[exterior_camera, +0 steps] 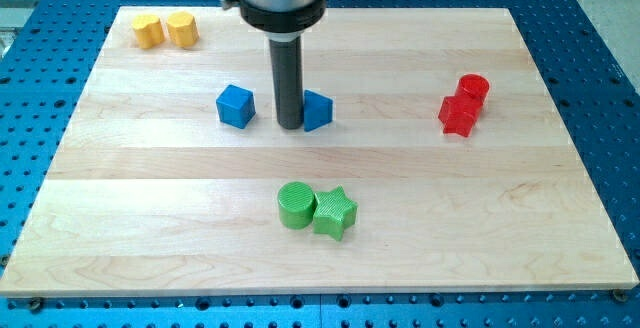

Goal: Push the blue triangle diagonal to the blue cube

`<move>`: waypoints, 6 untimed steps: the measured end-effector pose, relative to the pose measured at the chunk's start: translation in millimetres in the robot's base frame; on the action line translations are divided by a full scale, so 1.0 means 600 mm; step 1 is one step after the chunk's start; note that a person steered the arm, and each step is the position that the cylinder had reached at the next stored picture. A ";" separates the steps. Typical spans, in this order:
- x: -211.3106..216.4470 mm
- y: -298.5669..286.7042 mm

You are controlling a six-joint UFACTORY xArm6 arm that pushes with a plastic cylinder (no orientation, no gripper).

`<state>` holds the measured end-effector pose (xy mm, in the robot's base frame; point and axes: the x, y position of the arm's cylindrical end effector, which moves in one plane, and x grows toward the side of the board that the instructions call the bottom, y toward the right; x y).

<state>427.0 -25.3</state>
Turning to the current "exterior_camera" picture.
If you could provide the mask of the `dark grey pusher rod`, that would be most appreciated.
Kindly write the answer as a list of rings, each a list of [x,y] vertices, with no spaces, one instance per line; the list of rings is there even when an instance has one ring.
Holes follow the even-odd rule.
[[[303,124],[301,38],[270,40],[269,48],[277,122],[284,129],[298,129]]]

